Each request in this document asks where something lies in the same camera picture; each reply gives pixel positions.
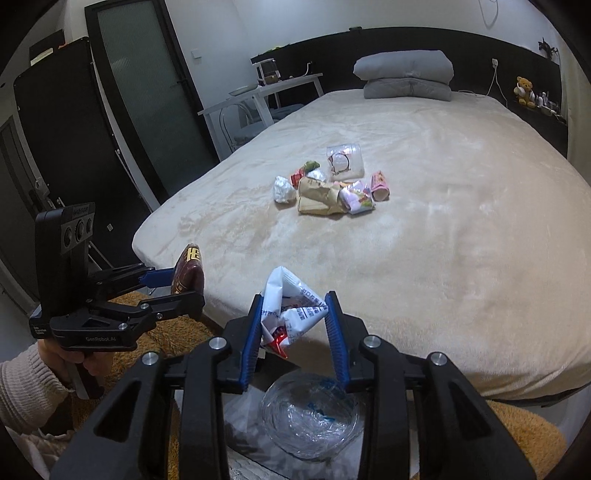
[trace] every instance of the folded pillow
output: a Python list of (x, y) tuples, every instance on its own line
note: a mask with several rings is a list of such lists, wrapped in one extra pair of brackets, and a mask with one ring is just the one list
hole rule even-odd
[(353, 73), (362, 80), (412, 77), (449, 84), (453, 65), (441, 50), (385, 51), (357, 60)]
[(370, 80), (363, 87), (365, 98), (422, 97), (435, 100), (452, 99), (449, 85), (414, 78)]

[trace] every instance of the brown snack bag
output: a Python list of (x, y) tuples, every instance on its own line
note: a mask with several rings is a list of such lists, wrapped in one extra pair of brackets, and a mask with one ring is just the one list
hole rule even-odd
[(197, 244), (188, 244), (174, 267), (173, 284), (170, 287), (170, 293), (175, 295), (193, 290), (203, 295), (204, 286), (205, 274), (203, 273), (201, 251)]
[(304, 177), (300, 180), (297, 210), (310, 215), (332, 215), (347, 210), (339, 199), (340, 186)]

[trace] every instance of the teddy bear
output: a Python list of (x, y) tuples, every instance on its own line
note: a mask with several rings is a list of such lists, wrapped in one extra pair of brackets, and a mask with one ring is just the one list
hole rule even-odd
[(513, 93), (517, 95), (520, 105), (535, 108), (535, 95), (531, 91), (533, 85), (528, 79), (517, 77), (517, 87), (513, 89)]

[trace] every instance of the white desk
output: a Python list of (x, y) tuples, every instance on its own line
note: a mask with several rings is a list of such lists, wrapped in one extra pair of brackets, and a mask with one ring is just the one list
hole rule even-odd
[(265, 127), (270, 127), (271, 125), (273, 125), (274, 122), (273, 118), (271, 117), (271, 111), (269, 110), (267, 102), (265, 101), (265, 97), (273, 95), (274, 93), (282, 92), (283, 90), (304, 85), (306, 83), (314, 83), (314, 86), (316, 87), (316, 92), (318, 92), (318, 96), (321, 97), (324, 95), (324, 92), (322, 91), (322, 87), (320, 86), (320, 77), (322, 77), (321, 73), (315, 73), (313, 75), (306, 75), (303, 77), (297, 77), (293, 79), (280, 80), (277, 83), (272, 83), (271, 85), (265, 85), (262, 87), (260, 86), (254, 90), (251, 90), (250, 92), (245, 92), (235, 97), (231, 96), (223, 102), (216, 103), (215, 105), (212, 105), (211, 107), (198, 112), (198, 115), (203, 115), (203, 117), (205, 118), (205, 123), (209, 128), (209, 132), (211, 133), (213, 138), (213, 144), (216, 147), (217, 156), (220, 159), (222, 158), (220, 154), (219, 140), (217, 138), (216, 131), (213, 127), (213, 121), (211, 117), (212, 113), (217, 112), (222, 108), (226, 108), (227, 106), (236, 105), (237, 103), (252, 99), (256, 106), (256, 111), (261, 116), (263, 125), (265, 125)]

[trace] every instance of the bed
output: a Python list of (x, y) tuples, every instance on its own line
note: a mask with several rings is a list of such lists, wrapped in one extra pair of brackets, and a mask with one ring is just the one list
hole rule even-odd
[[(387, 202), (365, 215), (299, 215), (275, 176), (328, 145), (361, 145)], [(245, 315), (284, 265), (404, 353), (443, 351), (489, 397), (554, 395), (591, 382), (591, 189), (527, 123), (489, 97), (365, 100), (332, 92), (269, 127), (138, 229), (145, 263), (197, 242), (205, 314)], [(332, 372), (324, 325), (288, 351)]]

